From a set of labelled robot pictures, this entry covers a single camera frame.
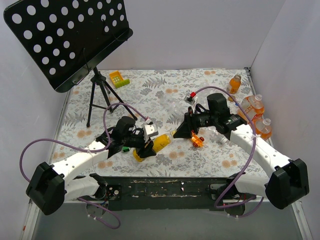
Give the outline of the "yellow juice bottle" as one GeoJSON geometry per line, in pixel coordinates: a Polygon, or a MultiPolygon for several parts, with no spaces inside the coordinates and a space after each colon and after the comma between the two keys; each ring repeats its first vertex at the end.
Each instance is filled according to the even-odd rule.
{"type": "MultiPolygon", "coordinates": [[[[157,136],[152,141],[154,143],[153,149],[155,150],[156,153],[158,153],[173,142],[173,136],[171,136],[170,133],[164,133],[160,136],[157,136]]],[[[144,160],[146,160],[146,158],[145,159],[138,158],[136,148],[133,150],[132,155],[137,162],[141,163],[144,160]]]]}

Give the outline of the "orange juice bottle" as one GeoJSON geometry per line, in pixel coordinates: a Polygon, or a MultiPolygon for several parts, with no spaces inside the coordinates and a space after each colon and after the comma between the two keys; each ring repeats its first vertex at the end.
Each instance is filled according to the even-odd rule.
{"type": "Polygon", "coordinates": [[[227,87],[227,92],[230,94],[236,94],[241,86],[242,77],[236,74],[230,81],[227,87]]]}

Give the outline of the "crushed orange label bottle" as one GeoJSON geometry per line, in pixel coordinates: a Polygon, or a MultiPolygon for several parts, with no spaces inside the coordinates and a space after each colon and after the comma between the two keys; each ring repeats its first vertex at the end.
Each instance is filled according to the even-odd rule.
{"type": "Polygon", "coordinates": [[[245,97],[240,106],[245,111],[249,119],[253,122],[256,119],[261,118],[265,111],[261,94],[245,97]]]}

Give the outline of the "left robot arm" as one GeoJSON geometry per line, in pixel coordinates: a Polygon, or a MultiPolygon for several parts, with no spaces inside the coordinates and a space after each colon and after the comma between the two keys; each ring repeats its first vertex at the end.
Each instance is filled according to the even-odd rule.
{"type": "Polygon", "coordinates": [[[156,155],[152,137],[158,129],[150,119],[141,128],[135,128],[133,118],[123,116],[116,126],[107,128],[88,147],[49,165],[39,164],[26,189],[27,196],[43,214],[51,215],[65,201],[83,196],[103,200],[107,194],[107,181],[96,173],[81,177],[92,166],[121,152],[123,147],[135,148],[142,158],[156,155]]]}

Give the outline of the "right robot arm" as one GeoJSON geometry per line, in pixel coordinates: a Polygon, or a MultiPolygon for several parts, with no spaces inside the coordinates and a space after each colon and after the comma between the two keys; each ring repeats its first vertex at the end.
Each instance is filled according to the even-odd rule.
{"type": "Polygon", "coordinates": [[[250,125],[237,114],[232,114],[221,93],[207,96],[208,109],[195,113],[191,107],[184,114],[182,124],[173,134],[175,139],[191,139],[202,127],[215,127],[232,143],[238,145],[249,158],[255,160],[267,177],[250,176],[242,169],[230,176],[227,183],[213,191],[214,206],[222,208],[221,201],[229,196],[237,199],[243,194],[267,198],[278,209],[284,209],[310,192],[306,163],[292,160],[275,150],[254,134],[250,125]]]}

